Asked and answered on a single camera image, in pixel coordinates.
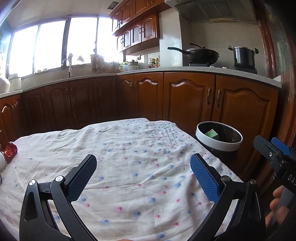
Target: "metal bolt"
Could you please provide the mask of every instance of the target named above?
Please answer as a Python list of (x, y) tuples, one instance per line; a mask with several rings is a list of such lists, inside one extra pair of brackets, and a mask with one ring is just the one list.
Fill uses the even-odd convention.
[(60, 181), (63, 180), (63, 178), (64, 178), (63, 176), (57, 176), (55, 180), (56, 180), (57, 182), (60, 182)]
[(254, 180), (254, 179), (251, 179), (251, 180), (250, 180), (250, 183), (251, 183), (252, 185), (256, 185), (256, 184), (257, 184), (256, 180)]
[(31, 181), (29, 181), (29, 185), (30, 185), (30, 186), (33, 186), (35, 183), (36, 183), (36, 180), (34, 180), (34, 179), (31, 180)]
[(222, 179), (223, 179), (224, 182), (229, 182), (230, 181), (229, 176), (223, 176)]

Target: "red foil wrapper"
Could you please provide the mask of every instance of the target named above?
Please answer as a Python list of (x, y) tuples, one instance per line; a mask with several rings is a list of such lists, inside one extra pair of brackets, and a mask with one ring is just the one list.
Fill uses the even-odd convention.
[(17, 146), (13, 142), (8, 142), (6, 149), (3, 151), (4, 157), (7, 163), (10, 163), (11, 160), (17, 153)]

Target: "ceiling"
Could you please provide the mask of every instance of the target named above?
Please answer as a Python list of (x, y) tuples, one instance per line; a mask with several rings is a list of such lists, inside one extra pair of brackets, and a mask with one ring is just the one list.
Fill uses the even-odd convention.
[(69, 15), (108, 16), (113, 0), (21, 0), (7, 17), (13, 29)]

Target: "trash can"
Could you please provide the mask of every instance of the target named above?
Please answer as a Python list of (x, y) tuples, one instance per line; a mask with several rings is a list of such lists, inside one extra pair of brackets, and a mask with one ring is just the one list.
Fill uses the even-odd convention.
[[(205, 135), (211, 129), (219, 135), (219, 140)], [(237, 152), (243, 140), (242, 135), (233, 127), (213, 121), (199, 123), (195, 136), (204, 148), (226, 165), (231, 164), (237, 159)]]

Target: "countertop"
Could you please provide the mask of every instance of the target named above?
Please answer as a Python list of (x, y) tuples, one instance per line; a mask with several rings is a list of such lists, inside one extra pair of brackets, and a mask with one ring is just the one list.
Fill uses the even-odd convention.
[(243, 72), (243, 71), (239, 71), (239, 70), (233, 70), (233, 69), (223, 69), (223, 68), (215, 68), (215, 67), (167, 67), (167, 68), (139, 69), (139, 70), (121, 72), (121, 73), (117, 73), (117, 74), (93, 74), (93, 75), (77, 76), (77, 77), (72, 77), (72, 78), (67, 78), (67, 79), (55, 80), (55, 81), (51, 81), (48, 83), (44, 83), (42, 85), (32, 86), (30, 88), (26, 88), (23, 90), (3, 93), (3, 94), (0, 94), (0, 98), (23, 93), (23, 92), (26, 92), (29, 90), (33, 90), (33, 89), (47, 86), (47, 85), (51, 85), (51, 84), (70, 81), (70, 80), (93, 78), (93, 77), (103, 77), (103, 76), (116, 76), (116, 75), (123, 75), (123, 74), (137, 74), (137, 73), (149, 73), (149, 72), (171, 72), (171, 71), (179, 71), (179, 72), (180, 71), (191, 71), (191, 72), (226, 74), (226, 75), (232, 75), (232, 76), (247, 78), (247, 79), (254, 80), (254, 81), (263, 82), (263, 83), (272, 85), (276, 88), (281, 88), (281, 86), (282, 86), (281, 82), (276, 81), (274, 79), (270, 79), (270, 78), (267, 78), (267, 77), (264, 77), (261, 75), (247, 73), (247, 72)]

